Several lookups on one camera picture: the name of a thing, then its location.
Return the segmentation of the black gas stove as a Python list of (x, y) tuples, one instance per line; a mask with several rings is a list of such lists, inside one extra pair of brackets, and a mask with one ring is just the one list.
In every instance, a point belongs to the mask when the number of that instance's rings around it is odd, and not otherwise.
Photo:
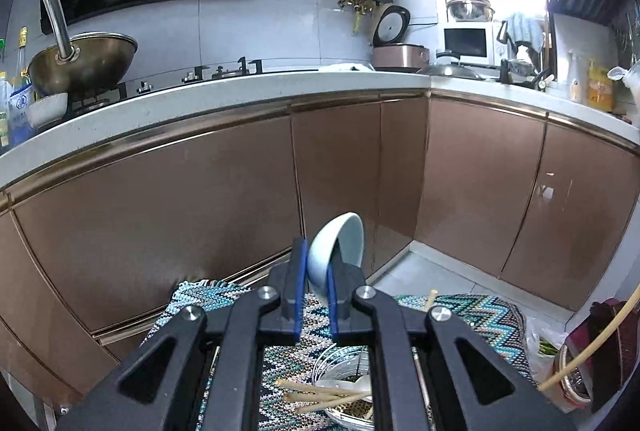
[(168, 88), (253, 76), (253, 74), (314, 71), (319, 67), (319, 59), (259, 59), (242, 56), (237, 61), (224, 64), (198, 65), (170, 70), (138, 79), (122, 80), (112, 87), (99, 88), (94, 92), (77, 92), (70, 95), (67, 113), (71, 118), (78, 117), (122, 100), (168, 90)]

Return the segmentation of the white bowl on stove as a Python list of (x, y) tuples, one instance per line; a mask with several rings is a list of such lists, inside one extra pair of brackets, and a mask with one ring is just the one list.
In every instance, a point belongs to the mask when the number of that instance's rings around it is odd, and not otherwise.
[(27, 121), (34, 130), (40, 130), (40, 128), (60, 121), (66, 115), (67, 107), (67, 93), (40, 98), (27, 108)]

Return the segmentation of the blue label bottle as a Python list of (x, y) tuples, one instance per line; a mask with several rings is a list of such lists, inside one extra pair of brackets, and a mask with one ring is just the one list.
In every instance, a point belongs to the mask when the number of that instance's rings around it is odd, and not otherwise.
[(30, 139), (35, 129), (27, 118), (27, 110), (37, 96), (32, 87), (32, 80), (28, 74), (26, 60), (26, 45), (28, 41), (28, 27), (21, 27), (18, 32), (18, 47), (16, 60), (16, 76), (13, 80), (13, 92), (9, 98), (9, 131), (11, 147)]

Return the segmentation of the white ceramic spoon short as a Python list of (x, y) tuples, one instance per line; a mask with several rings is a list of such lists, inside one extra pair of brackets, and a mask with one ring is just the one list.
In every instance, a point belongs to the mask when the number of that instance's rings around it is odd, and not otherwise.
[(337, 390), (344, 395), (352, 395), (357, 392), (371, 393), (371, 378), (369, 375), (359, 377), (356, 381), (323, 378), (317, 380), (314, 385), (319, 388)]

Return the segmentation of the white ceramic spoon long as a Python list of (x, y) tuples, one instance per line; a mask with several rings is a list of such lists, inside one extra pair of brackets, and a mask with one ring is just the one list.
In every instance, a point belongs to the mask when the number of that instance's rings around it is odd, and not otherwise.
[(346, 264), (361, 266), (364, 253), (364, 227), (355, 212), (346, 212), (323, 225), (311, 241), (307, 258), (309, 287), (326, 307), (329, 304), (328, 274), (334, 257)]

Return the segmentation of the white microwave oven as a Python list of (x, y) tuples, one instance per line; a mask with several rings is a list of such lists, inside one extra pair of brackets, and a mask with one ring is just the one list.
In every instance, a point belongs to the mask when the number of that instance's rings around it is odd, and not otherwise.
[(497, 41), (496, 22), (448, 22), (442, 27), (444, 50), (460, 55), (463, 64), (498, 66), (506, 57), (506, 46)]

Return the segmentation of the steel pot lid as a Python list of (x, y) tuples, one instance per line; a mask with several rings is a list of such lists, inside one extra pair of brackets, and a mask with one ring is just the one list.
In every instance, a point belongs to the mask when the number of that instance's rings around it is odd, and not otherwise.
[(446, 76), (446, 78), (458, 78), (483, 81), (483, 78), (471, 68), (459, 64), (429, 65), (418, 71), (424, 76)]

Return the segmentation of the pink rice cooker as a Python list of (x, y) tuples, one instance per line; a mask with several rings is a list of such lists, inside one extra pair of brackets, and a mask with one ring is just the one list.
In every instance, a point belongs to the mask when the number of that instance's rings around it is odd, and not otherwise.
[(414, 73), (428, 66), (430, 51), (404, 41), (410, 20), (408, 9), (392, 3), (381, 5), (374, 13), (370, 44), (375, 70)]

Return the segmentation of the yellow oil bottle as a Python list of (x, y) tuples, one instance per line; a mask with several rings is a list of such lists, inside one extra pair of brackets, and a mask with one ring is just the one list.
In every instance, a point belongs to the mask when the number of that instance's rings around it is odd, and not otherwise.
[(586, 92), (587, 105), (597, 110), (612, 112), (614, 108), (614, 86), (608, 79), (608, 69), (591, 59), (588, 67)]

